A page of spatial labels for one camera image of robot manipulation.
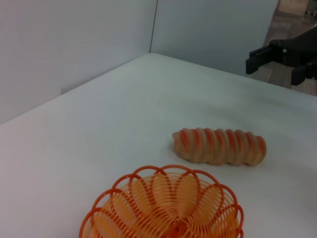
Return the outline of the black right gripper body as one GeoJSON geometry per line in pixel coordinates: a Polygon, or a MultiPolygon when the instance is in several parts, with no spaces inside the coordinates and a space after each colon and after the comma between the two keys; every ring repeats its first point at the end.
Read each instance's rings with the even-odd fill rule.
{"type": "Polygon", "coordinates": [[[272,40],[270,47],[277,50],[276,62],[290,67],[305,65],[317,57],[317,28],[285,40],[272,40]]]}

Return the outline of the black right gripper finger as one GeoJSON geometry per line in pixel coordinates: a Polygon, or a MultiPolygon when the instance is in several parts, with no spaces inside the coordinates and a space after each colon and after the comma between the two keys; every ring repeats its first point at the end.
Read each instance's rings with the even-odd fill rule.
{"type": "Polygon", "coordinates": [[[291,85],[298,86],[306,79],[317,79],[316,63],[308,63],[293,69],[291,75],[291,85]]]}
{"type": "Polygon", "coordinates": [[[249,52],[249,58],[246,60],[246,74],[251,75],[261,66],[272,61],[282,63],[286,53],[286,49],[271,45],[249,52]]]}

